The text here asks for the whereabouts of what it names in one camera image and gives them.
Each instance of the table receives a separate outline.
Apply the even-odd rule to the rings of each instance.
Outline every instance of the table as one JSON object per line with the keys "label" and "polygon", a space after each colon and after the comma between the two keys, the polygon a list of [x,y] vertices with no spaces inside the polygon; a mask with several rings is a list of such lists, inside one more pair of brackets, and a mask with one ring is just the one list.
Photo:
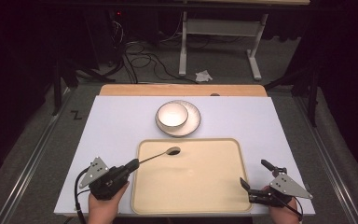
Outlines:
{"label": "table", "polygon": [[[151,118],[156,108],[176,99],[192,102],[202,116],[201,125],[188,138],[231,137],[238,140],[242,145],[242,157],[246,161],[248,180],[253,189],[261,189],[273,179],[260,164],[261,159],[285,166],[290,176],[304,186],[273,103],[262,86],[105,85],[94,101],[54,213],[67,216],[76,214],[73,210],[75,179],[95,156],[100,156],[109,167],[119,166],[136,156],[136,148],[142,140],[170,138],[157,128]],[[132,185],[120,202],[121,215],[138,216],[131,209],[131,192]],[[88,213],[87,196],[86,193],[79,197],[85,214]],[[299,200],[305,215],[315,214],[310,200]],[[257,216],[267,213],[266,206],[254,204],[249,213],[225,215]]]}
{"label": "table", "polygon": [[[310,0],[184,0],[187,2],[219,2],[219,3],[244,3],[244,4],[264,4],[264,5],[308,5]],[[247,49],[247,58],[251,65],[252,74],[255,80],[261,80],[260,70],[258,69],[255,54],[258,44],[266,26],[269,14],[263,14],[260,21],[220,21],[220,20],[199,20],[188,19],[187,12],[183,12],[182,25],[182,47],[179,61],[179,76],[186,75],[187,64],[187,34],[196,35],[232,35],[232,36],[252,36],[255,38],[252,49]]]}

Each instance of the desk leg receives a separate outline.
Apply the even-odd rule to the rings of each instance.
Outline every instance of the desk leg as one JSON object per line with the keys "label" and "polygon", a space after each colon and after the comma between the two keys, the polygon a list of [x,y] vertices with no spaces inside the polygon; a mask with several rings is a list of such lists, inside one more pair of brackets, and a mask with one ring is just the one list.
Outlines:
{"label": "desk leg", "polygon": [[183,23],[182,23],[182,47],[180,50],[180,61],[179,61],[179,76],[184,77],[186,75],[186,64],[187,64],[187,12],[183,12]]}
{"label": "desk leg", "polygon": [[257,81],[261,80],[261,75],[260,75],[260,71],[258,70],[257,62],[255,60],[255,53],[257,51],[258,44],[260,43],[261,35],[264,32],[264,27],[266,26],[266,21],[267,21],[268,16],[269,16],[269,14],[263,14],[263,16],[261,18],[260,25],[257,29],[257,34],[255,36],[254,47],[252,50],[250,50],[250,49],[247,50],[249,64],[251,65],[254,79]]}

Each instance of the person's left hand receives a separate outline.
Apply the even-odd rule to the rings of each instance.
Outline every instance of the person's left hand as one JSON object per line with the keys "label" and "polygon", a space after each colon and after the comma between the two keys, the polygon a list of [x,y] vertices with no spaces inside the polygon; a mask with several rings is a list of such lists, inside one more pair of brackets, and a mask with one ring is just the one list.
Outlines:
{"label": "person's left hand", "polygon": [[118,203],[130,182],[119,190],[109,201],[99,201],[94,195],[89,194],[89,224],[109,224],[115,219],[118,211]]}

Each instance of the white desk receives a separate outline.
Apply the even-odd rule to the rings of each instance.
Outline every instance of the white desk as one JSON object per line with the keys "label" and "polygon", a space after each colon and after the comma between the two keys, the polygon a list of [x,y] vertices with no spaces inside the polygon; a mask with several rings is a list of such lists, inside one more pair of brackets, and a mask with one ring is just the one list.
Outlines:
{"label": "white desk", "polygon": [[[308,5],[310,0],[184,0],[187,2],[218,2],[218,3],[244,3],[244,4],[263,4],[263,5]],[[183,12],[182,24],[182,47],[179,60],[179,76],[186,75],[187,65],[187,34],[194,35],[233,35],[233,36],[252,36],[255,38],[251,49],[247,49],[247,58],[252,69],[255,80],[261,80],[255,54],[258,44],[266,26],[268,14],[263,14],[260,21],[220,21],[220,20],[198,20],[188,19],[187,12]]]}
{"label": "white desk", "polygon": [[[177,99],[195,105],[202,116],[201,125],[188,138],[227,137],[240,143],[251,188],[262,189],[273,179],[270,171],[261,165],[262,159],[286,167],[290,176],[303,186],[274,105],[268,97],[97,96],[54,213],[76,215],[75,179],[96,156],[100,156],[109,167],[120,166],[136,158],[138,145],[143,140],[170,138],[157,127],[154,117],[161,105]],[[132,185],[120,202],[120,214],[136,216],[131,209],[131,192]],[[85,214],[88,213],[87,198],[88,193],[79,197]],[[299,200],[305,215],[315,214],[310,200]],[[254,204],[249,213],[225,216],[257,216],[267,213],[266,206]]]}

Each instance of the crumpled paper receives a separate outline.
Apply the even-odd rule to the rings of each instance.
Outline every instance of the crumpled paper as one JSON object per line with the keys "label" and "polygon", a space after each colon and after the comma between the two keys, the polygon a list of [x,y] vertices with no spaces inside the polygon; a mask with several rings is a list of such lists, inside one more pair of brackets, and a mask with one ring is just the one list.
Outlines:
{"label": "crumpled paper", "polygon": [[197,76],[196,81],[199,82],[213,80],[213,78],[209,75],[207,70],[200,73],[196,73],[196,76]]}

